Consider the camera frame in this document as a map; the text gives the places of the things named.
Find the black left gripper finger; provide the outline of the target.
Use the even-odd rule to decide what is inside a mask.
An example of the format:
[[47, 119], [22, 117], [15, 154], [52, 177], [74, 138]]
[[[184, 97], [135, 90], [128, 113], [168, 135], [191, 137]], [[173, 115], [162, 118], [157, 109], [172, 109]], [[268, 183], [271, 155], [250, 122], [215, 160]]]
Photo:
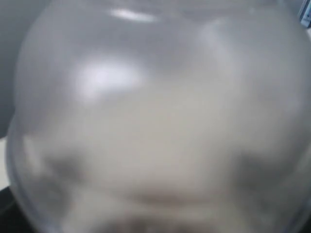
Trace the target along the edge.
[[0, 190], [0, 233], [33, 233], [9, 187]]

